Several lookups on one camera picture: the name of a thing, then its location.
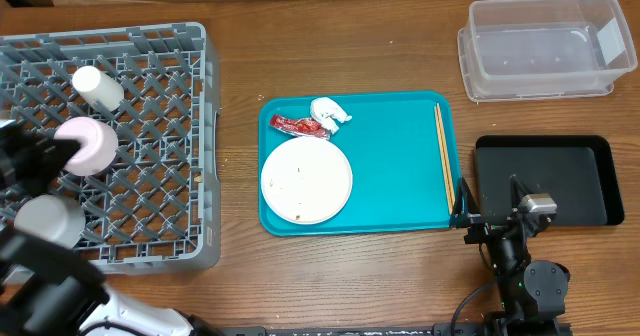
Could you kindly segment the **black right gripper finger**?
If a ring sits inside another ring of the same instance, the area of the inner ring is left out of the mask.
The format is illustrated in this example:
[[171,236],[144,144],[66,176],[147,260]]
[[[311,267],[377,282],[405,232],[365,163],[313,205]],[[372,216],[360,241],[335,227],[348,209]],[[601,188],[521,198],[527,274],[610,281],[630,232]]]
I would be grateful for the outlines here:
[[450,216],[451,226],[470,226],[479,217],[479,207],[471,194],[468,183],[461,177],[455,191],[455,202]]
[[530,194],[530,189],[520,181],[516,174],[509,177],[510,182],[510,199],[513,210],[526,211],[527,201],[525,198]]

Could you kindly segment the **grey-white small bowl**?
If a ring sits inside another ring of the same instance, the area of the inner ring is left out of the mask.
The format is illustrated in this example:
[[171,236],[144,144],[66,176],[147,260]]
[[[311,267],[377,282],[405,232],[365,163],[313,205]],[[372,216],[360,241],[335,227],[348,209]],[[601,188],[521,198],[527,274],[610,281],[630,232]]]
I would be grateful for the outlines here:
[[80,204],[54,195],[41,195],[26,202],[14,220],[16,229],[66,248],[78,243],[85,226]]

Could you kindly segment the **pink plastic cup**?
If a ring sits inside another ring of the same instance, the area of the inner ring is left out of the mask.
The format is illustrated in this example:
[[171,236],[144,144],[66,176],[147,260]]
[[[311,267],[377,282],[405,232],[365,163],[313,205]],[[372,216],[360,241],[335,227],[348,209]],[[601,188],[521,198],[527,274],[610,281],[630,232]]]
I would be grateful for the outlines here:
[[89,117],[75,117],[64,122],[54,138],[80,143],[79,151],[65,165],[65,170],[76,176],[98,174],[116,157],[118,137],[114,129]]

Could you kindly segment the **white plastic cup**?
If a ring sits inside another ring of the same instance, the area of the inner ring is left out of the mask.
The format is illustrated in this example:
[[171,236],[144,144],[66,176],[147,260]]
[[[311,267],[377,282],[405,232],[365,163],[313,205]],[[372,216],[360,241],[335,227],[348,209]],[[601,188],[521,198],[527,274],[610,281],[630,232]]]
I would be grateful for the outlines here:
[[120,83],[94,66],[78,68],[71,83],[89,105],[100,102],[109,111],[114,111],[124,99],[124,88]]

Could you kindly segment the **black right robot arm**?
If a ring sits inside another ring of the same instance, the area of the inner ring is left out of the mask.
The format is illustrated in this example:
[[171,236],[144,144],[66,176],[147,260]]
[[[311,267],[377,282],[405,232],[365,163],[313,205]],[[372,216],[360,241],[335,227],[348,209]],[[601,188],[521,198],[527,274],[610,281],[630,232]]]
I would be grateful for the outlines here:
[[[545,231],[557,216],[557,204],[548,193],[535,193],[516,176],[509,178],[511,210],[489,216],[479,208],[465,179],[458,181],[452,225],[464,229],[464,242],[479,246],[483,263],[493,279],[472,291],[454,311],[448,325],[451,335],[561,336],[571,326],[558,322],[565,313],[569,270],[555,262],[532,259],[527,241]],[[464,307],[481,293],[496,287],[500,311],[483,321],[460,326]]]

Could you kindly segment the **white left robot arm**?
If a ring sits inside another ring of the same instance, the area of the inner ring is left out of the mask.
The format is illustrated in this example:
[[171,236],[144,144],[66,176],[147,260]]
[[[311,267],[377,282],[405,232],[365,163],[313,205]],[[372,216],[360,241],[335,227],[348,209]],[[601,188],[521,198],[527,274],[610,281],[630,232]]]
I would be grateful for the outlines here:
[[[42,194],[80,149],[77,141],[1,127],[1,186]],[[104,275],[68,248],[6,226],[1,231],[1,275],[15,266],[31,277],[1,306],[4,335],[220,336],[195,316],[155,308],[110,289]]]

